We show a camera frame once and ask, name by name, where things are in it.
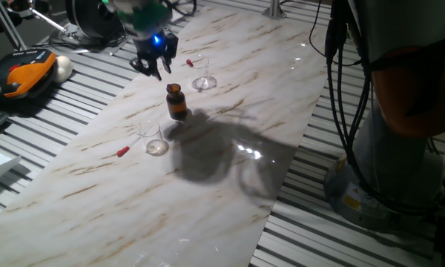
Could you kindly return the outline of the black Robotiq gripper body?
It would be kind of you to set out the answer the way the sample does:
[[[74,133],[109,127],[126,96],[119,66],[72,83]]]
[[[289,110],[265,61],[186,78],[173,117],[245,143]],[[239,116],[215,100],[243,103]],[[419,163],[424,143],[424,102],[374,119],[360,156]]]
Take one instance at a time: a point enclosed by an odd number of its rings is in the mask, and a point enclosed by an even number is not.
[[[133,43],[136,46],[137,58],[140,60],[158,59],[165,52],[165,38],[161,35],[152,35],[145,40],[134,39]]]

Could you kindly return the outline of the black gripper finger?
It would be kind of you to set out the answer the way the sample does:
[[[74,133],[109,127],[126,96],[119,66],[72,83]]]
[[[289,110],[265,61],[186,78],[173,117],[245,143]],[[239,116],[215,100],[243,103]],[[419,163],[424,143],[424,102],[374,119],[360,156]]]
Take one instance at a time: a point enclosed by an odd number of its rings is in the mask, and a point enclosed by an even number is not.
[[[178,37],[175,36],[173,33],[169,33],[166,37],[166,46],[163,53],[163,66],[164,69],[171,73],[171,63],[172,59],[176,57],[177,54],[177,45],[178,45]]]
[[[152,76],[161,81],[162,77],[158,71],[156,59],[140,59],[134,58],[129,61],[130,66],[146,76]]]

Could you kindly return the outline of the person hand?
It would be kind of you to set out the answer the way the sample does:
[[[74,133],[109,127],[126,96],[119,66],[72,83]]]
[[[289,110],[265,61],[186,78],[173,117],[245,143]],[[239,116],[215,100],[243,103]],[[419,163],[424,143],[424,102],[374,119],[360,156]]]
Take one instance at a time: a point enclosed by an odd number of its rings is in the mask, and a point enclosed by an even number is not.
[[[34,0],[9,0],[8,10],[17,13],[23,19],[33,18]]]

